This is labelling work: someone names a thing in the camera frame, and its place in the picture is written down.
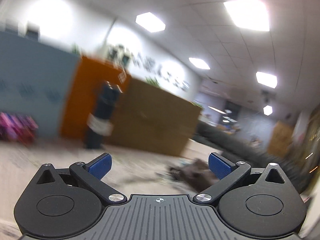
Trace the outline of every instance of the orange panel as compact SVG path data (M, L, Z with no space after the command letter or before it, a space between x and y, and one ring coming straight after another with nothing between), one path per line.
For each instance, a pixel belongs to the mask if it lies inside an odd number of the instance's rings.
M64 109L60 135L65 138L84 139L87 131L87 119L96 105L97 97L104 81L119 85L126 91L131 76L119 79L123 70L112 63L82 57Z

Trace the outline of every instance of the ceiling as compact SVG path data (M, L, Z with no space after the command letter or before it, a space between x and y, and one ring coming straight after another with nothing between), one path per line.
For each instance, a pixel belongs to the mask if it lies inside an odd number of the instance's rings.
M313 109L320 103L320 0L261 0L270 32L236 27L223 5L230 0L86 1L135 25L207 79L203 92L259 111L264 106L261 89L276 93L279 110ZM149 33L137 25L136 16L146 12L160 18L166 29ZM197 69L189 57L203 59L211 69ZM277 87L258 84L257 71L276 75Z

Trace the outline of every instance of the grooved surface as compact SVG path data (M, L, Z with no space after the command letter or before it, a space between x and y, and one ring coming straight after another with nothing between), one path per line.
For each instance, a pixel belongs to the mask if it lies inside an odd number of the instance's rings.
M226 227L213 208L193 204L185 195L133 195L126 204L108 207L94 227L68 240L248 239ZM284 239L299 238L289 236Z

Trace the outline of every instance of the dark blue cylinder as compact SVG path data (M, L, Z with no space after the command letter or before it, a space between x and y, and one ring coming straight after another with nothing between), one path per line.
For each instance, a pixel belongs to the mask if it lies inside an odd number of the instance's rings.
M119 86L111 85L109 82L104 83L95 111L88 117L88 131L85 140L87 149L100 149L103 137L111 134L112 125L109 119L120 93Z

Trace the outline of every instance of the gray partition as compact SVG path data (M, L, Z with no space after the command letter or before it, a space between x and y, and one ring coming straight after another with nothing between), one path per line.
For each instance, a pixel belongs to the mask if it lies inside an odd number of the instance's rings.
M79 56L0 31L0 111L31 115L56 137Z

